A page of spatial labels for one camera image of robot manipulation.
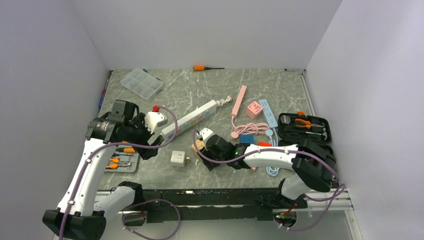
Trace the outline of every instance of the plastic storage box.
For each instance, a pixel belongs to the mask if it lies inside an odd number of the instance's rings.
[[[145,100],[156,95],[164,85],[162,81],[140,68],[136,68],[125,75],[120,83]]]

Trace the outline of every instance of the white power cord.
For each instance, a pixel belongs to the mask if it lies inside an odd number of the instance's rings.
[[[219,99],[216,101],[216,104],[219,107],[222,107],[224,104],[229,103],[233,100],[233,98],[231,96],[227,96],[226,99]]]

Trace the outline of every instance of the table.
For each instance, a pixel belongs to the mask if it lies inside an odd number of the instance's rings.
[[[178,118],[192,112],[210,100],[225,99],[228,95],[237,98],[241,85],[247,86],[235,125],[250,122],[266,122],[262,114],[251,120],[246,114],[247,106],[253,101],[267,99],[276,117],[280,113],[296,113],[303,111],[311,114],[310,102],[300,78],[302,72],[284,71],[283,69],[220,69],[193,71],[191,69],[151,69],[148,73],[163,81],[162,90],[149,100],[144,100],[132,91],[124,88],[120,81],[131,69],[114,70],[109,79],[106,95],[100,115],[110,111],[116,99],[130,101],[147,113],[154,105],[170,108]],[[219,188],[276,188],[283,178],[293,172],[280,169],[277,177],[268,176],[265,167],[251,172],[247,169],[235,170],[223,164],[209,171],[192,153],[190,146],[192,133],[196,128],[209,128],[227,141],[231,141],[231,111],[234,102],[218,107],[217,111],[205,118],[189,130],[176,136],[166,147],[160,148],[157,156],[148,160],[140,160],[133,173],[105,172],[100,190],[109,190],[122,181],[142,184],[144,189],[219,189]],[[255,142],[268,142],[265,135],[254,137]],[[173,150],[185,151],[191,158],[185,167],[171,166],[170,158]]]

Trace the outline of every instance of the white power strip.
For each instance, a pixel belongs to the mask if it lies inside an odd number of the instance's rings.
[[[209,115],[215,113],[217,111],[217,105],[218,105],[217,101],[211,100],[205,105],[183,116],[181,119],[176,121],[178,124],[178,129],[176,131],[176,134],[178,135],[184,132],[185,130],[189,129],[191,126],[202,121],[204,118],[207,118]],[[171,123],[171,125],[162,129],[161,135],[163,139],[165,139],[165,141],[168,141],[174,135],[174,131],[175,131],[175,124]]]

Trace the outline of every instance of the robotic arm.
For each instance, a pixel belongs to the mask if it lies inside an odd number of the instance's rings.
[[[207,128],[200,132],[199,137],[205,142],[205,148],[200,153],[207,158],[227,161],[244,156],[237,161],[227,163],[234,169],[277,167],[294,171],[296,173],[294,176],[283,179],[278,186],[278,193],[286,202],[296,200],[300,195],[310,190],[326,193],[331,189],[333,174],[321,162],[334,170],[336,159],[316,143],[307,139],[299,144],[279,147],[258,146],[248,143],[233,145],[222,137],[213,134]],[[308,154],[312,154],[321,161],[305,157]],[[200,157],[210,171],[220,165],[208,161],[203,156]]]
[[[69,239],[100,239],[106,223],[111,217],[128,205],[144,201],[143,189],[140,184],[122,182],[113,193],[95,204],[101,177],[116,149],[116,146],[109,146],[100,150],[92,158],[83,171],[76,195],[71,197],[88,156],[108,143],[126,141],[139,145],[149,145],[148,140],[153,136],[155,129],[167,122],[167,117],[158,111],[150,111],[147,114],[140,113],[136,104],[116,100],[111,112],[93,119],[88,125],[84,151],[76,174],[57,208],[45,211],[42,218],[43,223],[59,236],[64,213],[68,205],[71,205],[66,218],[64,237]],[[159,136],[152,145],[159,145],[162,141],[163,138]],[[134,149],[144,160],[156,156],[158,153],[157,149],[137,147],[134,147]]]

